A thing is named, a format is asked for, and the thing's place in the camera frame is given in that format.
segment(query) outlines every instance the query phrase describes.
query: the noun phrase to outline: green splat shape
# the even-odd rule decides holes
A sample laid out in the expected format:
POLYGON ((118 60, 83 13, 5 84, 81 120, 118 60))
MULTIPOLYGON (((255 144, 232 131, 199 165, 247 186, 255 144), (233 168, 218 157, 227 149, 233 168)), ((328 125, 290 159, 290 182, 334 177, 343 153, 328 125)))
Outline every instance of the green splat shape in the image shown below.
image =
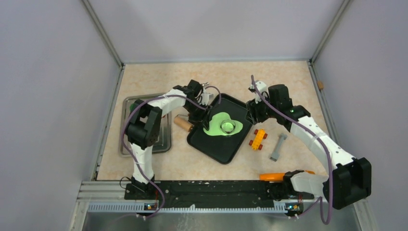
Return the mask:
POLYGON ((205 130, 205 128, 203 128, 204 132, 209 136, 232 136, 242 130, 243 128, 242 123, 240 121, 233 120, 235 122, 235 130, 230 134, 225 134, 221 130, 220 126, 221 126, 222 121, 226 119, 231 120, 231 117, 226 112, 220 112, 218 114, 215 114, 213 118, 210 120, 210 129, 205 130))

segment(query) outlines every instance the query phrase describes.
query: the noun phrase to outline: wooden rolling pin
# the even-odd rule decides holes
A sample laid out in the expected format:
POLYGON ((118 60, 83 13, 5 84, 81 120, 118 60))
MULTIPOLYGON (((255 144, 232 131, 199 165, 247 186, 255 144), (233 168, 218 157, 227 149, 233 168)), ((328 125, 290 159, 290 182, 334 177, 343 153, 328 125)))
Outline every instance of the wooden rolling pin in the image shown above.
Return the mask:
POLYGON ((174 117, 174 123, 177 124, 180 128, 190 132, 192 130, 192 124, 188 121, 182 119, 179 115, 174 117))

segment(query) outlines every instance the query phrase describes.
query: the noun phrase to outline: white panel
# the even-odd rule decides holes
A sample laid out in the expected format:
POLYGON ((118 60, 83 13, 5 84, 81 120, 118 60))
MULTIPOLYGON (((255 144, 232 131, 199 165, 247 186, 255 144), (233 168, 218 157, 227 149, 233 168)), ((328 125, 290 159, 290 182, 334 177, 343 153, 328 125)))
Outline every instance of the white panel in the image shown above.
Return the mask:
POLYGON ((0 22, 0 230, 67 230, 118 67, 79 0, 2 0, 0 22))
POLYGON ((354 1, 317 61, 342 146, 372 164, 380 230, 408 226, 408 1, 354 1))
POLYGON ((91 0, 125 63, 308 59, 342 0, 91 0))

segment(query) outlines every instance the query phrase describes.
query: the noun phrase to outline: wooden tabletop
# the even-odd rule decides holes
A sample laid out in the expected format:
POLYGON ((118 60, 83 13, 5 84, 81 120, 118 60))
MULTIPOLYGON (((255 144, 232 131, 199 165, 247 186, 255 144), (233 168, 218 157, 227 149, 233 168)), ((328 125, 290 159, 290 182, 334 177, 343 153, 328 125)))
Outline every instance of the wooden tabletop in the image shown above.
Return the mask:
MULTIPOLYGON (((327 132, 306 61, 126 65, 98 180, 118 180, 123 176, 131 177, 133 173, 132 158, 123 158, 119 154, 120 117, 126 97, 167 92, 176 85, 184 86, 194 79, 201 83, 209 82, 221 92, 247 102, 255 97, 248 90, 251 75, 268 86, 285 84, 289 88, 293 104, 304 106, 316 123, 327 132)), ((174 110, 172 119, 185 112, 184 108, 174 110)), ((235 157, 227 165, 220 164, 189 146, 187 135, 185 130, 172 123, 172 148, 166 153, 153 154, 156 180, 257 180, 259 174, 296 169, 325 174, 323 166, 308 148, 275 119, 253 126, 235 157), (268 137, 262 142, 263 149, 254 151, 248 143, 255 137, 254 130, 260 128, 266 131, 268 137), (269 156, 282 132, 288 138, 282 145, 280 158, 273 162, 269 160, 269 156)))

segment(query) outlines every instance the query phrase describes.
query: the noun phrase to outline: metal tray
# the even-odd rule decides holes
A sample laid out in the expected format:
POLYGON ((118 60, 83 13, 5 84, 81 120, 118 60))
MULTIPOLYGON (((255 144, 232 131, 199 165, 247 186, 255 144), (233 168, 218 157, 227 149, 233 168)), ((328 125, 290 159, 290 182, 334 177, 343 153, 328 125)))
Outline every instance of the metal tray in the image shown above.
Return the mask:
MULTIPOLYGON (((122 128, 126 119, 129 117, 130 114, 130 106, 132 103, 134 103, 137 99, 141 100, 146 100, 146 99, 151 99, 155 98, 157 96, 161 96, 164 93, 160 94, 150 94, 150 95, 140 95, 140 96, 130 96, 127 97, 125 100, 123 100, 123 106, 122 106, 122 116, 121 116, 121 121, 120 121, 120 127, 122 128)), ((124 139, 126 140, 126 144, 129 148, 130 143, 127 141, 128 137, 125 135, 124 139)), ((170 150, 171 148, 171 112, 165 115, 162 118, 161 124, 160 124, 160 133, 159 133, 159 138, 157 142, 153 145, 153 153, 164 153, 170 150)), ((130 153, 123 148, 123 145, 119 145, 119 153, 122 157, 131 157, 130 153)))

